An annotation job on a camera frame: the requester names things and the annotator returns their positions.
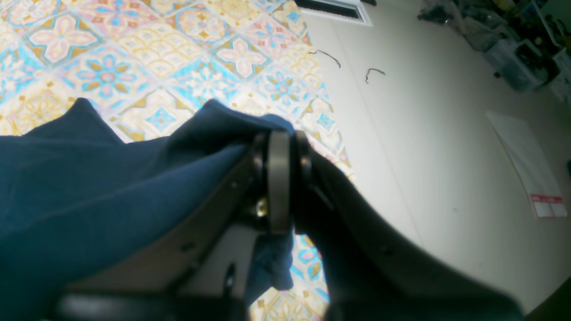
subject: dark gray cloth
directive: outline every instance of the dark gray cloth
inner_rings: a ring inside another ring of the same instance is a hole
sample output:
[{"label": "dark gray cloth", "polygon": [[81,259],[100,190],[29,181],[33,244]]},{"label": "dark gray cloth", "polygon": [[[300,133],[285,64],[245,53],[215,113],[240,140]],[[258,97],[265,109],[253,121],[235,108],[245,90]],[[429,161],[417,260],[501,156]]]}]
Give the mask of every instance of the dark gray cloth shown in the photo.
[{"label": "dark gray cloth", "polygon": [[[0,137],[0,319],[38,318],[66,283],[144,248],[213,190],[253,137],[291,124],[209,101],[170,137],[123,143],[86,99]],[[291,237],[256,245],[246,301],[291,288]]]}]

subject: patterned tile floor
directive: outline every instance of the patterned tile floor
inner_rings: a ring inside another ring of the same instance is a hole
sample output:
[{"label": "patterned tile floor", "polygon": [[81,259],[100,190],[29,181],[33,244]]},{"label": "patterned tile floor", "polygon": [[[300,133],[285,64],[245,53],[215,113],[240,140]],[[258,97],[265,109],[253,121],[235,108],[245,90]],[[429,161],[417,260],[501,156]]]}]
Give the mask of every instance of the patterned tile floor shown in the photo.
[{"label": "patterned tile floor", "polygon": [[[274,113],[353,175],[307,26],[289,0],[0,0],[0,134],[21,135],[88,98],[126,142],[171,134],[217,98]],[[291,291],[253,320],[317,320],[321,260],[297,236]]]}]

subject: blue cloth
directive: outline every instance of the blue cloth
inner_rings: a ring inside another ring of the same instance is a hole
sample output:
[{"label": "blue cloth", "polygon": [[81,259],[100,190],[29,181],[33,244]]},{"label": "blue cloth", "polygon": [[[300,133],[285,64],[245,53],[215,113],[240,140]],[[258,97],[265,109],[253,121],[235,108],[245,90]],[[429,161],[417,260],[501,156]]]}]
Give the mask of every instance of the blue cloth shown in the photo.
[{"label": "blue cloth", "polygon": [[[0,137],[0,319],[37,319],[63,285],[165,234],[274,129],[293,133],[275,115],[209,101],[170,137],[125,144],[80,98],[59,119]],[[292,286],[291,246],[256,246],[247,300]]]}]

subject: air vent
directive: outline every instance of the air vent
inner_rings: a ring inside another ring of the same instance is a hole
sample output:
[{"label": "air vent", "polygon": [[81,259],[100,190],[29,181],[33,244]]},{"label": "air vent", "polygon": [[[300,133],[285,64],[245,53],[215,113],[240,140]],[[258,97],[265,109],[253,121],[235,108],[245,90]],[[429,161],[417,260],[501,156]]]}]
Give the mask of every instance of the air vent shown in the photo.
[{"label": "air vent", "polygon": [[295,0],[301,12],[308,15],[372,26],[361,2],[350,3],[336,0]]}]

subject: white floor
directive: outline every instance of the white floor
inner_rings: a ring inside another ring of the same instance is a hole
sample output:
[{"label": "white floor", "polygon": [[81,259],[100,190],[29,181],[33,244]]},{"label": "white floor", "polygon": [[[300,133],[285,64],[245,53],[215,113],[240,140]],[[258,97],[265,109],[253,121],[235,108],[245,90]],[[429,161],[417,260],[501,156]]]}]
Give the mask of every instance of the white floor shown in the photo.
[{"label": "white floor", "polygon": [[[374,27],[306,15],[356,183],[411,241],[529,312],[571,275],[571,221],[538,220],[485,117],[527,120],[571,208],[571,119],[545,91],[513,92],[417,0],[367,6]],[[371,72],[377,68],[386,76]]]}]

